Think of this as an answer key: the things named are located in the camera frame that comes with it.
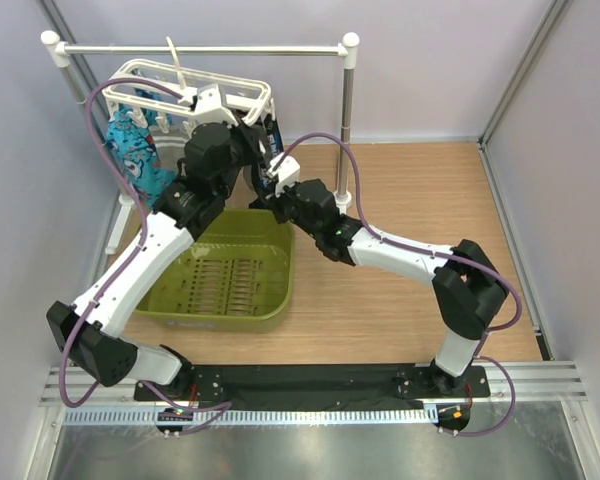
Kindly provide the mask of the white clip sock hanger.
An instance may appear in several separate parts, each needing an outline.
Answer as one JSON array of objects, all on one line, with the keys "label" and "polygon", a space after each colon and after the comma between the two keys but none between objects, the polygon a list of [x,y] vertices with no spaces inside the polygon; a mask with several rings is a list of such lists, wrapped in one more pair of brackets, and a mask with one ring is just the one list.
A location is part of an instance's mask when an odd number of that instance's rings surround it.
[{"label": "white clip sock hanger", "polygon": [[[103,89],[102,95],[110,116],[120,108],[129,107],[133,122],[143,128],[159,127],[168,132],[172,125],[179,125],[191,134],[199,123],[190,119],[188,109],[178,104],[183,96],[191,97],[201,87],[217,83],[226,95],[229,109],[248,112],[246,122],[251,126],[263,121],[265,111],[274,102],[268,83],[186,68],[181,65],[179,74],[171,63],[162,63],[136,58],[127,61],[111,76],[119,84]],[[147,99],[135,94],[141,88],[156,94],[156,99]]]}]

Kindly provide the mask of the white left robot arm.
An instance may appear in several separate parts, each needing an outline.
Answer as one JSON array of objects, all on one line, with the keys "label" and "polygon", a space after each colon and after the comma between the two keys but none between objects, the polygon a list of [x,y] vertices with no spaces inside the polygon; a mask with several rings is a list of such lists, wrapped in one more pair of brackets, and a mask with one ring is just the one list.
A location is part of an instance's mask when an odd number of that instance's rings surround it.
[{"label": "white left robot arm", "polygon": [[194,129],[176,178],[161,192],[134,241],[85,293],[71,304],[57,301],[47,311],[63,367],[75,363],[105,387],[134,379],[156,384],[170,400],[188,395],[188,361],[168,347],[124,338],[126,324],[170,264],[223,212],[241,170],[257,169],[270,156],[261,122],[210,122]]}]

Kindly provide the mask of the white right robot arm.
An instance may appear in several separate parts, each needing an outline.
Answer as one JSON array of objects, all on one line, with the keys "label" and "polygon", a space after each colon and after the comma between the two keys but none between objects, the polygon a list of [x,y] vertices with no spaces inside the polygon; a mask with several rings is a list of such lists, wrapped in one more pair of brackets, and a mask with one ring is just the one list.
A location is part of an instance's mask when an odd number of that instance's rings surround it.
[{"label": "white right robot arm", "polygon": [[464,239],[452,247],[426,246],[372,233],[361,220],[339,212],[319,179],[277,191],[258,167],[249,167],[245,178],[256,193],[252,208],[267,209],[277,222],[299,227],[329,260],[375,267],[432,288],[447,333],[428,367],[427,383],[443,396],[465,386],[474,352],[509,295],[503,282],[493,277],[496,270],[477,243]]}]

